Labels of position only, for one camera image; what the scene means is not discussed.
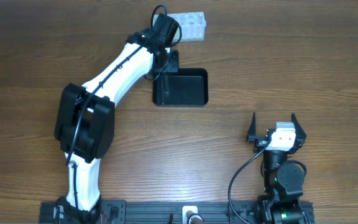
wooden tabletop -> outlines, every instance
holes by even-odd
[[[227,201],[251,158],[246,132],[290,121],[308,137],[294,158],[308,167],[302,200],[318,223],[358,223],[358,1],[0,0],[0,222],[37,222],[40,203],[67,194],[53,130],[60,95],[92,79],[149,26],[153,8],[203,11],[205,41],[177,46],[180,67],[208,71],[202,108],[162,108],[139,80],[116,108],[103,157],[105,199]],[[263,194],[261,158],[234,200]]]

white connector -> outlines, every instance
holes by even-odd
[[[187,12],[168,14],[174,18],[181,26],[181,41],[201,41],[204,40],[206,21],[203,12]],[[153,24],[158,15],[154,15]],[[173,42],[179,39],[179,29],[173,38]]]

metal base plate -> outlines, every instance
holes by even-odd
[[[241,217],[250,224],[255,222],[252,207],[256,201],[233,201],[236,211],[242,211]],[[42,202],[40,223],[54,223],[53,208],[55,202]],[[227,202],[126,202],[125,200],[102,200],[102,208],[107,215],[108,224],[168,224],[173,214],[172,224],[183,224],[184,206],[196,206],[198,213],[208,224],[237,224],[241,221],[229,209]],[[312,203],[301,202],[303,210],[314,223]],[[65,215],[60,223],[77,223]]]

